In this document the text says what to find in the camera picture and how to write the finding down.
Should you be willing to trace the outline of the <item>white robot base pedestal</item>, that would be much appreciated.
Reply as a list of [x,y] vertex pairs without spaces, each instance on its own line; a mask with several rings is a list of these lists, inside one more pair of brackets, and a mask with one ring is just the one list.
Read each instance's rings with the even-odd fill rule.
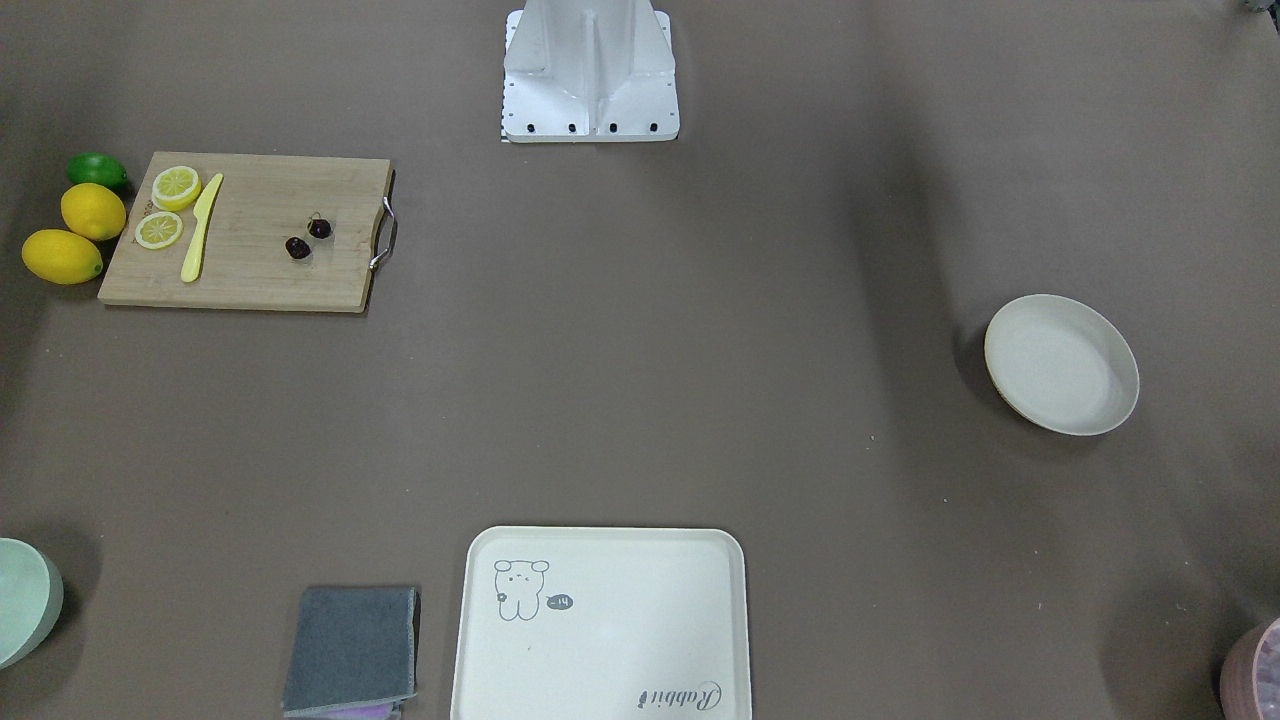
[[527,1],[506,18],[504,51],[506,142],[680,135],[671,18],[649,1]]

